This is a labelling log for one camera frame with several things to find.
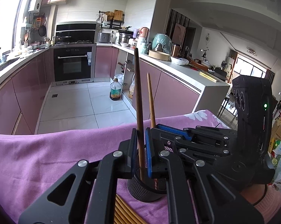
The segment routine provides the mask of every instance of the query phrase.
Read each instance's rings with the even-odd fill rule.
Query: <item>table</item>
[[[224,98],[224,101],[223,101],[223,105],[221,106],[220,108],[220,111],[219,111],[219,114],[217,115],[218,118],[220,118],[224,112],[224,109],[225,107],[227,106],[228,102],[230,100],[230,97],[229,95],[227,94],[226,97]]]

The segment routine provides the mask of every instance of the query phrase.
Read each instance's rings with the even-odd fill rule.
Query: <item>frying pan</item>
[[[44,25],[40,26],[39,28],[39,35],[44,37],[46,35],[46,27]]]

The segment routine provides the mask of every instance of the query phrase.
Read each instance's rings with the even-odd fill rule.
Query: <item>white tile floor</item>
[[[122,99],[109,98],[110,82],[56,86],[46,99],[38,134],[98,129],[136,122]]]

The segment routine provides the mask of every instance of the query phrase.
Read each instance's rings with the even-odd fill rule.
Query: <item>built-in oven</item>
[[[55,48],[54,86],[93,82],[96,46]]]

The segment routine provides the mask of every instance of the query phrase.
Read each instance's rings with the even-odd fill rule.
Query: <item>black mesh cup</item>
[[[139,159],[137,154],[136,165],[138,169],[135,171],[134,177],[128,179],[127,187],[130,194],[135,199],[142,202],[153,202],[166,195],[166,182],[165,179],[158,179],[158,189],[155,189],[156,182],[154,179],[149,178],[147,174],[146,153],[145,147],[145,183],[140,180]]]

